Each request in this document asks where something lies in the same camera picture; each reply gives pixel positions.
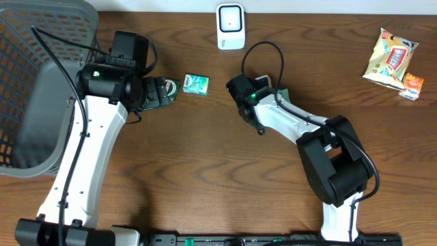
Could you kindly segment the teal white tissue pack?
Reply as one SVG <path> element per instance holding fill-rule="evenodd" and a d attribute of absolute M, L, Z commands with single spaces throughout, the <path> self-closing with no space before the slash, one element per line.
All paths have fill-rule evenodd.
<path fill-rule="evenodd" d="M 186 74 L 183 83 L 183 91 L 189 94 L 208 95 L 210 78 L 195 74 Z"/>

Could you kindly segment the dark green round-label pack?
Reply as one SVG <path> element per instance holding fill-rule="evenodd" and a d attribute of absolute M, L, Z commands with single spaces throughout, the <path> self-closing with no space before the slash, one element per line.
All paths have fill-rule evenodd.
<path fill-rule="evenodd" d="M 180 91 L 180 82 L 173 79 L 165 79 L 167 97 L 171 103 L 174 103 Z"/>

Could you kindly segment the large beige snack bag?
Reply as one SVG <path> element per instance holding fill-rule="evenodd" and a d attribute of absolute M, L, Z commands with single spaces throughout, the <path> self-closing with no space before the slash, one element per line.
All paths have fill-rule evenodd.
<path fill-rule="evenodd" d="M 418 42 L 395 36 L 381 28 L 362 78 L 394 90 L 403 90 L 402 79 L 418 46 Z"/>

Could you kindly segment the orange tissue pack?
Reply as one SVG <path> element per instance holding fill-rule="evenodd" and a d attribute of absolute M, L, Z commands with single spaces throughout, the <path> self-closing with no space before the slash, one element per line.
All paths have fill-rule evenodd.
<path fill-rule="evenodd" d="M 416 100 L 419 98 L 424 79 L 407 73 L 403 78 L 404 89 L 398 95 L 409 100 Z"/>

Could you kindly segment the mint green wipes pack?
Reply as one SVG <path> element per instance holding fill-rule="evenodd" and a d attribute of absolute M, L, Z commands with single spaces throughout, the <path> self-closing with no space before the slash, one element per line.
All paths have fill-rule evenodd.
<path fill-rule="evenodd" d="M 288 89 L 278 90 L 278 94 L 282 96 L 283 100 L 286 100 L 289 103 L 291 102 Z"/>

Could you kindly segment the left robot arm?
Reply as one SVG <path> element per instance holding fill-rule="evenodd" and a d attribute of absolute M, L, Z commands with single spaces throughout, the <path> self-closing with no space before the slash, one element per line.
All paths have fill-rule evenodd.
<path fill-rule="evenodd" d="M 145 36 L 117 31 L 109 52 L 67 77 L 75 101 L 73 123 L 53 186 L 35 219 L 19 220 L 20 245 L 147 245 L 139 229 L 100 230 L 98 208 L 109 158 L 130 113 L 168 103 L 165 79 L 152 77 Z"/>

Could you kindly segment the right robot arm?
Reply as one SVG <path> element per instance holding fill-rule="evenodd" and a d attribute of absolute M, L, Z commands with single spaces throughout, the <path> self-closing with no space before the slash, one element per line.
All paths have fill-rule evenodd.
<path fill-rule="evenodd" d="M 313 115 L 293 105 L 272 88 L 268 76 L 250 79 L 239 74 L 226 88 L 242 119 L 259 135 L 271 128 L 296 145 L 307 181 L 323 203 L 322 238 L 357 242 L 358 204 L 367 197 L 369 179 L 379 176 L 350 121 L 341 115 Z"/>

